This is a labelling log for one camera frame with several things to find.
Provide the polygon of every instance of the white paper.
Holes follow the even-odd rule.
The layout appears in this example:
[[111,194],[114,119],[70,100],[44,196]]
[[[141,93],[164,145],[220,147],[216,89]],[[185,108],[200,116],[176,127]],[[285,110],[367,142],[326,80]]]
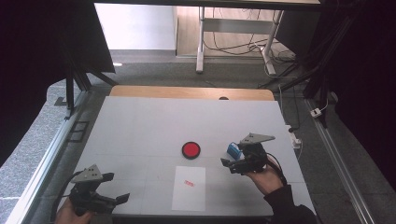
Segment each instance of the white paper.
[[177,166],[172,210],[205,211],[205,167]]

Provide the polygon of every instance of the red button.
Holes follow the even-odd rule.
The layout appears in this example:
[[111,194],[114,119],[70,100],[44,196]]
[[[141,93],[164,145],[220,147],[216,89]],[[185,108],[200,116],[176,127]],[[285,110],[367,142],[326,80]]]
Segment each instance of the red button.
[[198,144],[194,142],[188,142],[183,145],[183,148],[181,149],[181,152],[183,153],[183,156],[189,160],[193,160],[197,158],[201,152],[201,148],[199,147]]

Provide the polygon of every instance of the white tabletop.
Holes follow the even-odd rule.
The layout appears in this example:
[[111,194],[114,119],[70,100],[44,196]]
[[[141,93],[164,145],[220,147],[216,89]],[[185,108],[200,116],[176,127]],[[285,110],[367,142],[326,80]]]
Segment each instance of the white tabletop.
[[[115,215],[271,216],[271,207],[252,181],[232,175],[220,162],[231,158],[227,146],[248,133],[276,137],[262,145],[282,165],[295,203],[314,211],[277,102],[109,96],[76,171],[97,164],[102,173],[115,173],[113,181],[97,190],[112,198],[131,193]],[[181,154],[189,141],[201,147],[192,161]],[[195,206],[192,197],[185,200],[191,206],[172,209],[182,193],[176,188],[177,167],[203,168],[204,186],[198,194],[204,207]]]

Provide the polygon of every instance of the wooden desk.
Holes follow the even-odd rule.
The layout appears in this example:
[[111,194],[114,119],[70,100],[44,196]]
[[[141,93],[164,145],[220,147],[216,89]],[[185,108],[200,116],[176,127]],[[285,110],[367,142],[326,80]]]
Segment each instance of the wooden desk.
[[268,90],[218,89],[194,87],[115,86],[110,96],[157,97],[178,99],[214,99],[274,101]]

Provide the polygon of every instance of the red writing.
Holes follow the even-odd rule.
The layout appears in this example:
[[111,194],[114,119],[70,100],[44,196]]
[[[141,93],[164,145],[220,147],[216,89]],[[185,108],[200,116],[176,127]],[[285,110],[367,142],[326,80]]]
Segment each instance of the red writing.
[[185,183],[186,185],[190,186],[190,187],[194,187],[194,183],[192,183],[192,182],[190,182],[190,181],[188,181],[188,180],[185,180],[184,183]]

